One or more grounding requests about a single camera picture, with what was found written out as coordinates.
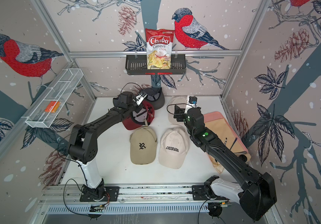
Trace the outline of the red baseball cap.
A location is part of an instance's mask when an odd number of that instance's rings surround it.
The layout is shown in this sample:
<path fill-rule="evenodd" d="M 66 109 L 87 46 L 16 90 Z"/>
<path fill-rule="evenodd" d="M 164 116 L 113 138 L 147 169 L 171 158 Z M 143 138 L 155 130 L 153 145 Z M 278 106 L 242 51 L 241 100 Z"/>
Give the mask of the red baseball cap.
<path fill-rule="evenodd" d="M 141 126 L 149 126 L 155 118 L 155 109 L 147 101 L 142 102 L 139 112 L 133 111 L 131 115 L 122 121 L 127 130 L 135 130 Z"/>

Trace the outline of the cream Colorado baseball cap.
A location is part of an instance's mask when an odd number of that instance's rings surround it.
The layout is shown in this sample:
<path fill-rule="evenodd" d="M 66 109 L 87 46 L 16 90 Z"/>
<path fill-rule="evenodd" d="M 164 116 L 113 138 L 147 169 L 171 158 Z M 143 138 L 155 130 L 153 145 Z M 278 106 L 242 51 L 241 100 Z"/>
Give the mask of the cream Colorado baseball cap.
<path fill-rule="evenodd" d="M 160 139 L 160 165 L 180 169 L 189 151 L 190 139 L 186 130 L 180 125 L 171 125 Z"/>

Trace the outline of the khaki baseball cap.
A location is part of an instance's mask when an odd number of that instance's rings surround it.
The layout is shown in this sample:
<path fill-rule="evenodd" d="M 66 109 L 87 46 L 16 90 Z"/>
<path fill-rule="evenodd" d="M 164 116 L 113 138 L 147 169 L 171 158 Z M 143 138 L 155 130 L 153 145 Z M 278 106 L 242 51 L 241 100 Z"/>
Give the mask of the khaki baseball cap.
<path fill-rule="evenodd" d="M 133 164 L 146 165 L 156 158 L 158 139 L 148 126 L 137 128 L 130 135 L 130 159 Z"/>

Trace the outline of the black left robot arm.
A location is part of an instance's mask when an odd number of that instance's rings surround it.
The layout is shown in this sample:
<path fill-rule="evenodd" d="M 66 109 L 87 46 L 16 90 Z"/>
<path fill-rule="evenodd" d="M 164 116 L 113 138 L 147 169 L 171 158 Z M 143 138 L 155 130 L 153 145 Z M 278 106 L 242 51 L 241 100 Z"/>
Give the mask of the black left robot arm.
<path fill-rule="evenodd" d="M 146 93 L 135 96 L 125 91 L 113 99 L 113 108 L 85 125 L 75 125 L 69 139 L 69 155 L 77 163 L 84 175 L 83 194 L 89 194 L 93 200 L 102 200 L 106 195 L 104 180 L 99 174 L 95 157 L 98 153 L 98 137 L 111 128 L 130 117 L 133 112 L 141 110 Z"/>

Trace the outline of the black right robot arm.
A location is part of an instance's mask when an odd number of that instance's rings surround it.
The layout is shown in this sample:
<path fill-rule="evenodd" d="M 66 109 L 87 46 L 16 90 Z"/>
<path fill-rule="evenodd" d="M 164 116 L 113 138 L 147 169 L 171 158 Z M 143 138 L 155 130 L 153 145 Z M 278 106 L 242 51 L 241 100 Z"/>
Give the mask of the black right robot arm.
<path fill-rule="evenodd" d="M 222 140 L 205 126 L 200 107 L 182 109 L 174 104 L 173 116 L 186 126 L 190 140 L 219 162 L 236 180 L 231 183 L 219 176 L 212 176 L 204 182 L 204 193 L 209 199 L 224 197 L 238 203 L 253 220 L 260 220 L 277 202 L 273 177 L 260 173 L 236 156 Z"/>

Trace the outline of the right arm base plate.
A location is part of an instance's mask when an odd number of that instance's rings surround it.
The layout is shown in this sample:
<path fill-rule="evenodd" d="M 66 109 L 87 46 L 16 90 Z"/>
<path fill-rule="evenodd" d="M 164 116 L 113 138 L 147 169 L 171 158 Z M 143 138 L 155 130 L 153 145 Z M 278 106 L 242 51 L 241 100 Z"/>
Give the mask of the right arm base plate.
<path fill-rule="evenodd" d="M 208 196 L 204 190 L 204 185 L 192 185 L 190 191 L 194 201 L 205 201 L 209 200 L 218 200 L 218 201 L 228 201 L 227 198 L 221 196 Z"/>

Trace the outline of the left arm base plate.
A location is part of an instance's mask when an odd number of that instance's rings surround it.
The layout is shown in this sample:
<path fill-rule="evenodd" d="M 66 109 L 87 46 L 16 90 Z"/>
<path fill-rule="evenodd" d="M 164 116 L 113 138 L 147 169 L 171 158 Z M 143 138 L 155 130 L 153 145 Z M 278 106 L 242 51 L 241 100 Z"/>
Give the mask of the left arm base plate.
<path fill-rule="evenodd" d="M 80 202 L 116 202 L 118 199 L 120 187 L 106 186 L 98 191 L 83 185 L 81 188 Z"/>

